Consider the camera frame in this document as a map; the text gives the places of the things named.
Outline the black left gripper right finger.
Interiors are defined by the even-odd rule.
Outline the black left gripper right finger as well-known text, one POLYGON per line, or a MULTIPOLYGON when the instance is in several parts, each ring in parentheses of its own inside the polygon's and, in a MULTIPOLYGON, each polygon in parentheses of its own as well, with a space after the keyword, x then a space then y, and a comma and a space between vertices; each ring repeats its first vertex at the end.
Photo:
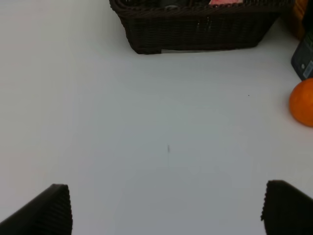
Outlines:
POLYGON ((268 181, 261 221, 268 235, 311 235, 313 199, 283 180, 268 181))

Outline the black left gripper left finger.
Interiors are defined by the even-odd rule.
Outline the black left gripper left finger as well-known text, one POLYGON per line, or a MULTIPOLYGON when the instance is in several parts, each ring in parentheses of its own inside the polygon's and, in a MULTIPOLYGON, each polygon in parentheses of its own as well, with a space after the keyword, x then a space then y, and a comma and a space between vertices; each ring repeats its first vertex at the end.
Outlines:
POLYGON ((70 235, 73 218, 69 187, 52 184, 0 223, 2 235, 70 235))

